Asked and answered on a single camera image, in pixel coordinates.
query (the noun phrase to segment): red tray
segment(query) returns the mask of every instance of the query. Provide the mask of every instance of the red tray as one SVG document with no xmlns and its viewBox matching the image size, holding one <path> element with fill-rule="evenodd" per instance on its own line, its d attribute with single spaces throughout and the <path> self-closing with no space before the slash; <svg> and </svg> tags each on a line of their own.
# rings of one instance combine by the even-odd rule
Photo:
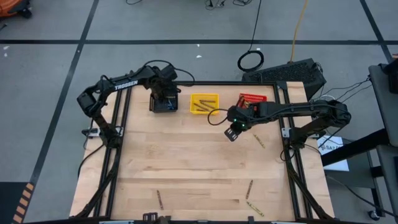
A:
<svg viewBox="0 0 398 224">
<path fill-rule="evenodd" d="M 240 93 L 238 106 L 241 108 L 247 108 L 248 105 L 251 103 L 259 103 L 265 101 L 267 101 L 267 96 Z"/>
</svg>

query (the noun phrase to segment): cable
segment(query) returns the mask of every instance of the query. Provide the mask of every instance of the cable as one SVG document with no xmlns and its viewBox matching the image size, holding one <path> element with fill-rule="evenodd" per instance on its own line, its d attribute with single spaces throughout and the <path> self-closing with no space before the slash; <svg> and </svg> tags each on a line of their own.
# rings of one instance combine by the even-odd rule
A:
<svg viewBox="0 0 398 224">
<path fill-rule="evenodd" d="M 119 128 L 118 136 L 120 136 L 121 131 L 122 131 L 122 127 L 121 127 L 121 126 L 115 126 L 115 128 Z M 83 161 L 82 161 L 82 162 L 80 163 L 80 165 L 79 165 L 79 169 L 78 169 L 78 172 L 77 172 L 77 178 L 79 178 L 81 167 L 83 166 L 83 164 L 85 163 L 85 161 L 86 161 L 90 156 L 92 156 L 94 153 L 98 152 L 103 146 L 104 146 L 104 144 L 102 143 L 102 145 L 100 145 L 100 147 L 98 147 L 97 149 L 95 149 L 94 151 L 92 151 L 90 154 L 88 154 L 88 156 L 86 156 L 86 157 L 83 159 Z"/>
<path fill-rule="evenodd" d="M 344 103 L 345 101 L 347 101 L 348 99 L 350 99 L 351 97 L 353 97 L 355 94 L 359 93 L 360 91 L 369 88 L 370 86 L 372 86 L 372 84 L 370 84 L 370 85 L 368 85 L 367 87 L 364 87 L 364 88 L 362 88 L 362 89 L 356 91 L 354 94 L 352 94 L 351 96 L 349 96 L 347 99 L 343 100 L 342 103 Z"/>
<path fill-rule="evenodd" d="M 205 9 L 211 11 L 215 8 L 219 8 L 219 7 L 224 7 L 224 2 L 226 0 L 223 0 L 221 3 L 220 0 L 217 0 L 216 6 L 213 5 L 213 2 L 211 0 L 205 0 Z"/>
<path fill-rule="evenodd" d="M 365 82 L 367 82 L 367 81 L 361 82 L 361 83 L 360 83 L 359 85 L 357 85 L 356 87 L 354 87 L 354 88 L 352 88 L 352 89 L 350 89 L 350 90 L 347 90 L 343 95 L 339 96 L 336 100 L 339 100 L 340 98 L 342 98 L 343 96 L 345 96 L 345 94 L 347 94 L 347 93 L 353 91 L 354 89 L 358 88 L 359 86 L 361 86 L 361 85 L 362 85 L 363 83 L 365 83 Z"/>
<path fill-rule="evenodd" d="M 357 193 L 355 193 L 355 191 L 354 191 L 353 189 L 351 189 L 351 188 L 348 187 L 347 185 L 341 183 L 339 180 L 336 180 L 336 179 L 334 179 L 334 178 L 332 178 L 332 177 L 330 177 L 330 176 L 328 176 L 328 175 L 326 175 L 326 177 L 329 178 L 329 179 L 331 179 L 331 180 L 333 180 L 333 181 L 335 181 L 336 183 L 338 183 L 338 184 L 340 184 L 340 185 L 346 187 L 346 188 L 347 188 L 351 193 L 353 193 L 353 195 L 355 195 L 357 198 L 359 198 L 359 199 L 361 199 L 362 201 L 366 202 L 367 204 L 373 206 L 373 207 L 376 208 L 377 210 L 380 210 L 380 211 L 382 211 L 382 212 L 384 212 L 384 213 L 386 213 L 386 214 L 388 214 L 388 215 L 390 215 L 390 216 L 392 216 L 392 217 L 398 218 L 398 215 L 396 215 L 396 214 L 394 214 L 394 213 L 392 213 L 392 212 L 389 212 L 389 211 L 387 211 L 387 210 L 384 210 L 384 209 L 382 209 L 381 207 L 379 207 L 379 206 L 373 204 L 372 202 L 366 200 L 365 198 L 362 198 L 362 197 L 359 196 Z"/>
<path fill-rule="evenodd" d="M 93 123 L 94 123 L 94 119 L 91 119 L 90 128 L 88 128 L 88 132 L 87 132 L 87 135 L 86 135 L 86 139 L 85 139 L 85 141 L 84 141 L 84 143 L 83 143 L 83 149 L 86 149 L 86 144 L 87 144 L 87 141 L 88 141 L 88 136 L 90 135 L 91 130 L 93 129 Z"/>
<path fill-rule="evenodd" d="M 324 89 L 324 88 L 325 88 L 325 84 L 322 86 L 321 93 L 319 94 L 318 100 L 323 96 L 323 95 L 322 95 L 322 92 L 323 92 L 323 89 Z"/>
<path fill-rule="evenodd" d="M 355 142 L 355 141 L 352 141 L 352 140 L 349 140 L 349 139 L 346 139 L 346 138 L 343 138 L 343 137 L 340 137 L 340 138 L 343 139 L 343 140 L 345 140 L 345 141 L 348 141 L 348 142 L 350 142 L 350 143 L 351 143 L 351 142 Z"/>
<path fill-rule="evenodd" d="M 193 85 L 195 84 L 195 77 L 194 77 L 190 72 L 185 71 L 185 70 L 183 70 L 183 69 L 181 69 L 181 68 L 176 68 L 176 67 L 174 67 L 173 64 L 171 64 L 170 62 L 168 62 L 168 61 L 166 61 L 166 60 L 150 60 L 150 61 L 146 62 L 141 68 L 139 68 L 139 69 L 137 70 L 137 72 L 136 72 L 132 77 L 135 77 L 136 75 L 138 75 L 140 72 L 142 72 L 142 70 L 145 68 L 146 65 L 148 65 L 148 64 L 150 64 L 150 63 L 153 63 L 153 62 L 163 62 L 163 63 L 167 63 L 167 64 L 173 66 L 174 70 L 180 71 L 180 72 L 184 72 L 184 73 L 190 75 L 190 76 L 192 77 L 192 84 L 191 84 L 191 85 L 185 85 L 185 86 L 193 86 Z"/>
<path fill-rule="evenodd" d="M 322 96 L 319 96 L 319 99 L 322 100 L 322 97 L 324 97 L 324 96 L 327 96 L 327 97 L 332 98 L 333 100 L 336 100 L 336 98 L 335 98 L 334 96 L 332 96 L 332 95 L 327 95 L 327 94 L 323 94 Z"/>
<path fill-rule="evenodd" d="M 226 121 L 226 119 L 228 118 L 228 117 L 225 117 L 224 120 L 222 120 L 221 122 L 216 123 L 216 124 L 211 123 L 211 122 L 210 122 L 210 115 L 211 115 L 212 113 L 214 113 L 215 111 L 228 111 L 228 110 L 218 108 L 218 109 L 214 109 L 214 110 L 212 110 L 212 111 L 209 112 L 209 114 L 207 115 L 207 122 L 209 122 L 209 124 L 210 124 L 210 125 L 213 125 L 213 126 L 217 126 L 217 125 L 220 125 L 220 124 L 224 123 L 224 122 Z"/>
<path fill-rule="evenodd" d="M 185 72 L 186 74 L 188 74 L 188 75 L 190 75 L 192 77 L 192 84 L 191 85 L 184 85 L 184 86 L 193 86 L 195 84 L 195 77 L 191 73 L 189 73 L 189 72 L 187 72 L 187 71 L 185 71 L 185 70 L 183 70 L 181 68 L 174 68 L 174 70 L 180 71 L 180 72 Z"/>
<path fill-rule="evenodd" d="M 93 152 L 91 152 L 90 154 L 88 154 L 88 156 L 86 156 L 86 157 L 83 159 L 83 161 L 80 163 L 79 169 L 78 169 L 78 171 L 77 171 L 77 178 L 79 178 L 81 167 L 83 166 L 83 164 L 85 163 L 85 161 L 86 161 L 90 156 L 92 156 L 94 153 L 98 152 L 98 150 L 100 150 L 103 146 L 104 146 L 104 144 L 102 144 L 100 147 L 98 147 L 97 149 L 95 149 Z"/>
<path fill-rule="evenodd" d="M 300 18 L 299 18 L 298 21 L 297 21 L 296 29 L 294 30 L 293 44 L 292 44 L 292 55 L 290 56 L 290 63 L 293 62 L 293 58 L 294 58 L 294 47 L 295 47 L 295 42 L 296 42 L 297 30 L 298 30 L 299 27 L 300 27 L 300 23 L 301 23 L 301 20 L 303 19 L 304 12 L 305 12 L 305 8 L 307 7 L 307 4 L 308 4 L 308 0 L 305 0 L 304 7 L 303 7 L 303 9 L 301 10 Z"/>
<path fill-rule="evenodd" d="M 252 0 L 234 0 L 232 1 L 232 4 L 234 4 L 235 6 L 247 6 L 248 4 L 250 4 L 252 2 Z"/>
<path fill-rule="evenodd" d="M 328 141 L 333 142 L 333 143 L 335 143 L 335 144 L 337 144 L 337 145 L 339 145 L 339 146 L 344 145 L 344 144 L 337 143 L 337 142 L 335 142 L 335 141 L 333 141 L 333 140 L 330 140 L 330 139 L 329 139 Z"/>
<path fill-rule="evenodd" d="M 128 5 L 133 5 L 133 4 L 137 4 L 137 3 L 140 3 L 140 2 L 142 2 L 142 0 L 138 0 L 138 1 L 134 2 L 134 3 L 129 3 L 129 0 L 126 0 L 126 3 Z"/>
<path fill-rule="evenodd" d="M 259 50 L 251 50 L 251 47 L 253 46 L 254 36 L 255 36 L 255 34 L 256 34 L 257 22 L 258 22 L 258 20 L 259 20 L 259 14 L 260 14 L 260 8 L 261 8 L 261 1 L 262 1 L 262 0 L 260 0 L 259 7 L 257 8 L 256 23 L 255 23 L 255 25 L 254 25 L 254 31 L 253 31 L 253 36 L 252 36 L 252 38 L 251 38 L 249 50 L 248 50 L 246 53 L 244 53 L 242 56 L 240 56 L 240 58 L 238 59 L 238 68 L 239 68 L 240 70 L 244 71 L 244 72 L 253 72 L 253 71 L 256 71 L 257 69 L 261 68 L 261 67 L 262 67 L 262 64 L 264 63 L 264 54 L 263 54 L 261 51 L 259 51 Z M 249 54 L 258 54 L 258 55 L 260 56 L 260 63 L 258 63 L 256 66 L 254 66 L 254 67 L 252 67 L 252 68 L 243 68 L 242 65 L 241 65 L 242 59 L 243 59 L 244 57 L 246 57 L 247 55 L 249 55 Z"/>
<path fill-rule="evenodd" d="M 256 23 L 254 24 L 253 36 L 251 37 L 250 48 L 249 48 L 248 51 L 250 51 L 250 50 L 251 50 L 251 47 L 253 46 L 253 40 L 254 40 L 254 36 L 255 36 L 255 34 L 256 34 L 256 29 L 257 29 L 257 22 L 258 22 L 258 20 L 259 20 L 261 2 L 262 2 L 262 1 L 260 0 L 259 7 L 257 8 Z"/>
<path fill-rule="evenodd" d="M 339 128 L 337 129 L 337 131 L 335 131 L 333 134 L 331 134 L 322 144 L 320 144 L 318 146 L 318 148 L 322 147 L 327 141 L 329 141 L 331 139 L 331 137 L 333 137 L 335 134 L 337 134 L 339 131 L 341 131 L 343 128 Z"/>
<path fill-rule="evenodd" d="M 310 146 L 309 144 L 304 144 L 304 146 L 308 146 L 309 148 L 314 149 L 314 151 L 316 151 L 319 155 L 322 156 L 322 154 L 321 154 L 321 152 L 319 151 L 319 149 L 317 149 L 317 148 L 315 148 L 315 147 L 313 147 L 313 146 Z"/>
<path fill-rule="evenodd" d="M 285 149 L 283 149 L 283 150 L 280 152 L 280 154 L 279 154 L 279 158 L 280 158 L 282 161 L 284 161 L 284 162 L 291 161 L 291 160 L 293 159 L 293 157 L 296 155 L 296 151 L 293 150 L 293 154 L 292 154 L 288 159 L 284 159 L 284 158 L 282 158 L 282 154 L 283 154 L 284 152 L 285 152 Z"/>
<path fill-rule="evenodd" d="M 357 83 L 355 83 L 355 84 L 352 84 L 351 86 L 347 86 L 347 87 L 338 87 L 338 88 L 331 88 L 331 89 L 328 90 L 325 94 L 328 94 L 328 93 L 329 93 L 330 91 L 332 91 L 332 90 L 345 90 L 345 89 L 351 88 L 351 87 L 353 87 L 353 86 L 355 86 L 355 85 L 360 85 L 360 84 L 362 84 L 362 83 L 364 83 L 364 82 L 367 82 L 367 81 L 369 81 L 368 78 L 367 78 L 365 81 L 357 82 Z"/>
</svg>

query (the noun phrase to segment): orange object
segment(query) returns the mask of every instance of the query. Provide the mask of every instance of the orange object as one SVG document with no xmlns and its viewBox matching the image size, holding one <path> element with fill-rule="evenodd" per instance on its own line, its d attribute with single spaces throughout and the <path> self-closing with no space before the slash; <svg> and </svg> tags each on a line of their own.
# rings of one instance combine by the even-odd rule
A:
<svg viewBox="0 0 398 224">
<path fill-rule="evenodd" d="M 0 0 L 0 17 L 20 14 L 22 17 L 30 18 L 32 13 L 27 8 L 28 5 L 29 0 Z"/>
<path fill-rule="evenodd" d="M 265 101 L 267 101 L 267 96 L 241 93 L 239 94 L 238 106 L 241 108 L 247 108 L 251 103 L 259 103 Z"/>
</svg>

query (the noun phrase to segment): black floor line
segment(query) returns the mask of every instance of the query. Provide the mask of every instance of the black floor line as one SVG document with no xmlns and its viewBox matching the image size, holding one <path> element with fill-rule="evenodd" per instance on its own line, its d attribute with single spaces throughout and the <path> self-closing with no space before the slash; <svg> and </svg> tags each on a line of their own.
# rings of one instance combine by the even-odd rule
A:
<svg viewBox="0 0 398 224">
<path fill-rule="evenodd" d="M 381 49 L 382 49 L 382 51 L 384 53 L 384 56 L 386 56 L 386 59 L 387 59 L 387 61 L 389 63 L 392 62 L 393 61 L 392 55 L 391 55 L 387 45 L 384 43 L 383 36 L 381 35 L 381 32 L 380 32 L 379 28 L 377 27 L 376 21 L 374 20 L 374 18 L 372 16 L 372 13 L 371 13 L 371 11 L 370 11 L 370 9 L 368 7 L 368 4 L 366 4 L 365 0 L 359 0 L 359 1 L 361 2 L 361 5 L 363 7 L 363 10 L 365 11 L 366 16 L 368 17 L 368 20 L 369 20 L 369 22 L 370 22 L 370 24 L 372 26 L 374 34 L 377 37 L 377 40 L 382 43 L 380 46 L 381 46 Z"/>
<path fill-rule="evenodd" d="M 80 40 L 0 40 L 0 44 L 79 44 Z"/>
<path fill-rule="evenodd" d="M 293 40 L 254 40 L 253 44 L 290 45 Z M 0 44 L 79 44 L 80 40 L 0 40 Z M 84 40 L 84 44 L 153 45 L 153 44 L 250 44 L 251 40 Z M 398 40 L 296 40 L 297 45 L 398 45 Z"/>
<path fill-rule="evenodd" d="M 40 173 L 41 173 L 43 165 L 44 165 L 44 160 L 49 151 L 51 140 L 53 138 L 55 128 L 57 127 L 58 120 L 60 118 L 61 111 L 63 108 L 63 104 L 65 103 L 65 100 L 67 98 L 68 90 L 69 90 L 70 84 L 72 82 L 73 75 L 75 74 L 76 66 L 79 62 L 81 51 L 83 50 L 84 42 L 87 38 L 87 34 L 90 29 L 91 22 L 93 21 L 94 14 L 95 14 L 96 8 L 98 6 L 98 1 L 99 0 L 93 1 L 93 5 L 91 7 L 90 13 L 88 14 L 88 18 L 87 18 L 85 27 L 83 29 L 83 33 L 81 34 L 79 44 L 75 51 L 75 55 L 73 56 L 73 60 L 70 65 L 68 75 L 65 79 L 65 83 L 63 84 L 60 98 L 58 99 L 57 106 L 55 107 L 55 111 L 52 116 L 49 129 L 47 130 L 47 133 L 45 135 L 44 142 L 43 142 L 42 148 L 40 150 L 39 157 L 37 158 L 36 165 L 34 167 L 32 176 L 30 177 L 30 182 L 33 183 L 34 185 L 37 185 L 37 181 L 40 177 Z"/>
</svg>

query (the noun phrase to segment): yellow tray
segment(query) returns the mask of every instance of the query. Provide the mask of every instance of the yellow tray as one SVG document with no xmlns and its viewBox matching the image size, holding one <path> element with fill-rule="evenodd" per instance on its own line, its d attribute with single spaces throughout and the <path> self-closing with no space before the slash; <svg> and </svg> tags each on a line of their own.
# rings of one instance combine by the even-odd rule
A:
<svg viewBox="0 0 398 224">
<path fill-rule="evenodd" d="M 193 114 L 208 114 L 210 111 L 213 110 L 213 108 L 210 108 L 210 107 L 208 107 L 206 105 L 201 104 L 200 100 L 212 100 L 212 101 L 215 101 L 215 102 L 205 102 L 205 104 L 210 105 L 210 106 L 212 106 L 214 108 L 219 108 L 219 106 L 220 106 L 219 105 L 219 100 L 218 100 L 218 94 L 214 94 L 214 93 L 194 93 L 194 94 L 191 94 L 191 107 L 190 107 L 191 113 L 193 113 Z M 199 106 L 195 105 L 195 104 L 200 105 L 200 106 L 202 106 L 204 108 L 207 108 L 209 111 L 198 111 L 198 109 L 200 110 L 201 108 Z M 220 111 L 217 110 L 217 111 L 212 112 L 211 115 L 218 114 L 218 113 L 220 113 Z"/>
</svg>

